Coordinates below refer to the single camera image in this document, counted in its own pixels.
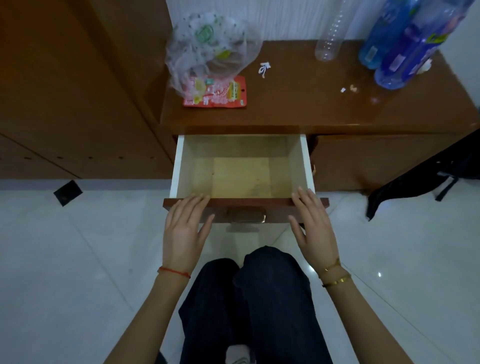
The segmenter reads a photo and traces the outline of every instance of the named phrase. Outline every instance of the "jeans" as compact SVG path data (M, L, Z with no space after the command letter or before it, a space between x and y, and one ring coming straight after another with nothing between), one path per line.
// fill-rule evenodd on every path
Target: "jeans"
M248 345L258 364L332 364L307 276L273 247L248 254L242 268L231 259L205 264L179 314L180 364L223 364L235 344Z

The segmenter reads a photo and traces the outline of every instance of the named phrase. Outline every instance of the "hand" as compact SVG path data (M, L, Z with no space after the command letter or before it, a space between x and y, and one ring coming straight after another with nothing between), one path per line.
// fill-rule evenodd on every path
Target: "hand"
M215 215L210 215L198 231L200 218L210 196L189 196L170 209L163 234L163 266L192 273L198 263Z
M299 187L298 193L292 194L292 200L303 218L306 236L297 220L289 216L293 234L305 260L320 275L338 259L338 247L330 218L310 188L305 192Z

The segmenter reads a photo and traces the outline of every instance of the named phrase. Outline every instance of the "transparent plastic bag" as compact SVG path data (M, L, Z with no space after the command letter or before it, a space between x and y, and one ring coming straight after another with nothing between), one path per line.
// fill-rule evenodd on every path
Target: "transparent plastic bag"
M202 97L207 78L230 82L257 58L261 47L260 33L246 21L192 13L173 28L167 43L170 85L184 98Z

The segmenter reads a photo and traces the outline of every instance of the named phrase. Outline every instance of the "plastic bottle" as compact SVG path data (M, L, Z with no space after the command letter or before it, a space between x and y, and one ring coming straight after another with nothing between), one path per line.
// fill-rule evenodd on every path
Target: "plastic bottle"
M382 59L405 30L417 12L421 0L387 0L382 14L360 49L360 62L371 70L380 67Z
M377 84L390 90L405 86L465 18L473 1L425 0L375 71Z
M337 57L348 27L361 3L361 0L329 1L331 8L326 12L324 29L315 47L315 57L324 62Z

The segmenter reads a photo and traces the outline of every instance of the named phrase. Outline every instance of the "drawer handle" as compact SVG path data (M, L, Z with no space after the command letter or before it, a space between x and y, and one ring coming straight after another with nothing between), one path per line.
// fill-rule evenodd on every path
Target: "drawer handle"
M227 210L227 221L231 224L263 224L266 220L265 209L231 207Z

